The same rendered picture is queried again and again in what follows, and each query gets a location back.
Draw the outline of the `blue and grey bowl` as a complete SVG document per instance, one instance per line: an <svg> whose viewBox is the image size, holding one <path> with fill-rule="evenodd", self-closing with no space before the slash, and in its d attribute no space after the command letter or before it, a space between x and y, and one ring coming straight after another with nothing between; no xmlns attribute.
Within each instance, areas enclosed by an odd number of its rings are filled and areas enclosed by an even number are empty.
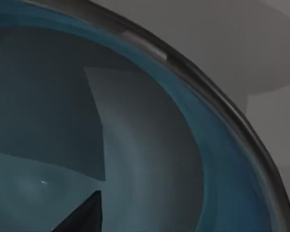
<svg viewBox="0 0 290 232"><path fill-rule="evenodd" d="M0 0L0 232L290 232L262 141L192 61L91 0Z"/></svg>

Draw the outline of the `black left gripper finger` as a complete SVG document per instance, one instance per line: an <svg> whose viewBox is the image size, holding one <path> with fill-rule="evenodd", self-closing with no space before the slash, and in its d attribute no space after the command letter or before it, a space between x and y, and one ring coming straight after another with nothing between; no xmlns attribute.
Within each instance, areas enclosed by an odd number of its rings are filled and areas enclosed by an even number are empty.
<svg viewBox="0 0 290 232"><path fill-rule="evenodd" d="M92 193L51 232L102 232L102 193Z"/></svg>

